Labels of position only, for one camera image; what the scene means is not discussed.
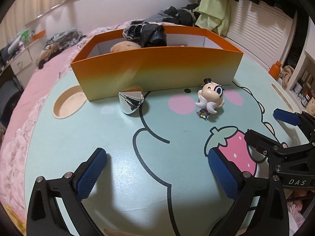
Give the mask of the cartoon figure keychain toy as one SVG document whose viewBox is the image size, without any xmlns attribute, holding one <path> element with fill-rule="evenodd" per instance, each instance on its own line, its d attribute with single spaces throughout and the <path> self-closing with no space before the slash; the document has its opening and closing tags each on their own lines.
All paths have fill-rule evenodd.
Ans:
<svg viewBox="0 0 315 236">
<path fill-rule="evenodd" d="M 220 108 L 225 104 L 224 89 L 220 84 L 212 81 L 211 78 L 203 80 L 203 87 L 198 90 L 198 101 L 195 105 L 200 109 L 197 114 L 200 118 L 208 120 L 211 114 L 216 114 L 216 108 Z"/>
</svg>

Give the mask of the silver foil cone packet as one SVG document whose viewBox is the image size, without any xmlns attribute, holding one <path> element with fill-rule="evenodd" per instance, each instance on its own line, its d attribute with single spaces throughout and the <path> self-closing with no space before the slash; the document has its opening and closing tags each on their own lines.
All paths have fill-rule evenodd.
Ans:
<svg viewBox="0 0 315 236">
<path fill-rule="evenodd" d="M 132 86 L 118 94 L 120 108 L 125 114 L 134 113 L 144 102 L 143 90 L 139 86 Z"/>
</svg>

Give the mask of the brown hamster plush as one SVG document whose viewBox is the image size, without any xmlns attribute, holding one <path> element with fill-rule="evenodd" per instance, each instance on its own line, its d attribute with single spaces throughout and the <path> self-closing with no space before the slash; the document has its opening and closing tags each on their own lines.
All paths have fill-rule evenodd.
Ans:
<svg viewBox="0 0 315 236">
<path fill-rule="evenodd" d="M 137 49 L 141 49 L 141 46 L 139 44 L 134 43 L 132 41 L 121 41 L 110 48 L 110 53 Z"/>
</svg>

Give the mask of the black drawstring pouch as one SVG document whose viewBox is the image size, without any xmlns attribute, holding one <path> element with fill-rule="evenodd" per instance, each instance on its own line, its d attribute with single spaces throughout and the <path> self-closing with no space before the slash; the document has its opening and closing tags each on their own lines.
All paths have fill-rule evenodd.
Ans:
<svg viewBox="0 0 315 236">
<path fill-rule="evenodd" d="M 162 25 L 142 23 L 130 25 L 123 30 L 127 41 L 137 43 L 141 48 L 167 46 L 167 36 Z"/>
</svg>

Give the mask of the orange water bottle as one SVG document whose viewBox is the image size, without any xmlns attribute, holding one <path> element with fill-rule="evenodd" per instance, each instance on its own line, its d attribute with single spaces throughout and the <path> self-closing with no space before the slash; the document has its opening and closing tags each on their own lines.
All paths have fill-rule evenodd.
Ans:
<svg viewBox="0 0 315 236">
<path fill-rule="evenodd" d="M 269 75 L 275 79 L 278 80 L 280 73 L 281 73 L 281 63 L 280 61 L 276 61 L 276 63 L 274 63 L 270 69 L 269 69 Z"/>
</svg>

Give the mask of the pink floral bed quilt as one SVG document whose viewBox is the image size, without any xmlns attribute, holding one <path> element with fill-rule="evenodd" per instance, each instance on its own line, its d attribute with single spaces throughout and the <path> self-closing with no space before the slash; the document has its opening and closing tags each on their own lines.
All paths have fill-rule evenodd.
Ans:
<svg viewBox="0 0 315 236">
<path fill-rule="evenodd" d="M 48 61 L 43 69 L 31 76 L 17 106 L 14 108 L 1 145 L 1 203 L 17 225 L 25 225 L 26 208 L 24 176 L 26 155 L 36 120 L 55 83 L 70 70 L 70 63 L 95 35 L 131 25 L 130 21 L 92 30 L 76 45 L 62 51 Z"/>
</svg>

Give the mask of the orange gradient cardboard box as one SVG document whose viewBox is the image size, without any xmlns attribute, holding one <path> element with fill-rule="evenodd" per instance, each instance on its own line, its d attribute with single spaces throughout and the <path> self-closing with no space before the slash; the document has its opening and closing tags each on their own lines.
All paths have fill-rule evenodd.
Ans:
<svg viewBox="0 0 315 236">
<path fill-rule="evenodd" d="M 198 87 L 205 78 L 230 85 L 243 52 L 212 31 L 165 25 L 167 45 L 110 52 L 121 29 L 94 35 L 71 62 L 89 101 L 111 98 L 133 86 L 144 92 Z"/>
</svg>

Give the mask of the white desk with drawers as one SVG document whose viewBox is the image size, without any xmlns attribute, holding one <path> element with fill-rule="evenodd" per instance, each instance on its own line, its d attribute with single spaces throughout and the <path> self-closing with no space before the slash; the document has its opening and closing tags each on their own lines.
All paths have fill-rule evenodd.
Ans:
<svg viewBox="0 0 315 236">
<path fill-rule="evenodd" d="M 6 63 L 11 67 L 14 75 L 25 88 L 33 75 L 37 65 L 36 61 L 40 53 L 44 50 L 47 42 L 46 30 L 39 31 L 31 36 L 31 42 L 25 46 L 22 42 L 21 34 L 9 42 L 7 51 L 12 58 Z"/>
</svg>

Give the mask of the light green hanging garment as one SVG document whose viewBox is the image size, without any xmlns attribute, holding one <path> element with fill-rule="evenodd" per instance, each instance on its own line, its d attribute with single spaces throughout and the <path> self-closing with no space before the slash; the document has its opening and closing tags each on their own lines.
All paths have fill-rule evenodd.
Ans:
<svg viewBox="0 0 315 236">
<path fill-rule="evenodd" d="M 231 19 L 232 0 L 201 0 L 194 12 L 199 13 L 195 25 L 226 36 Z"/>
</svg>

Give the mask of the patterned grey clothes heap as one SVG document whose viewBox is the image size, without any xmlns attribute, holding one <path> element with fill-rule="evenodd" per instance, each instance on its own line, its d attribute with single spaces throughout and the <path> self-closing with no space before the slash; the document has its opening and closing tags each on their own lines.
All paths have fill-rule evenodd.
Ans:
<svg viewBox="0 0 315 236">
<path fill-rule="evenodd" d="M 84 39 L 86 35 L 83 35 L 81 31 L 78 31 L 76 28 L 60 32 L 54 34 L 49 40 L 47 40 L 46 46 L 54 45 L 58 50 L 65 50 L 69 47 L 76 45 L 82 39 Z"/>
</svg>

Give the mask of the dark clothes pile on bed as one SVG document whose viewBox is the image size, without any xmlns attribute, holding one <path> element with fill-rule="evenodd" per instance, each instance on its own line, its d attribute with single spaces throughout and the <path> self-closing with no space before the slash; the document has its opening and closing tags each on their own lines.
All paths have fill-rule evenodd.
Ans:
<svg viewBox="0 0 315 236">
<path fill-rule="evenodd" d="M 132 21 L 132 25 L 138 25 L 143 23 L 173 23 L 176 25 L 182 25 L 182 26 L 188 26 L 193 27 L 196 23 L 197 18 L 199 17 L 199 12 L 194 12 L 194 10 L 199 5 L 197 3 L 195 4 L 189 4 L 185 7 L 181 7 L 177 9 L 174 6 L 170 6 L 169 8 L 165 10 L 161 10 L 160 12 L 150 16 L 149 18 L 145 20 L 135 20 Z"/>
</svg>

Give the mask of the green plastic cup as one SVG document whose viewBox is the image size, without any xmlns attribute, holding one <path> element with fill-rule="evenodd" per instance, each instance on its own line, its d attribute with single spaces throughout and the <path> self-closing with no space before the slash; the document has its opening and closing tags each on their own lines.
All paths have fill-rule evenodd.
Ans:
<svg viewBox="0 0 315 236">
<path fill-rule="evenodd" d="M 20 35 L 20 40 L 24 46 L 28 46 L 32 42 L 32 34 L 29 29 L 24 30 Z"/>
</svg>

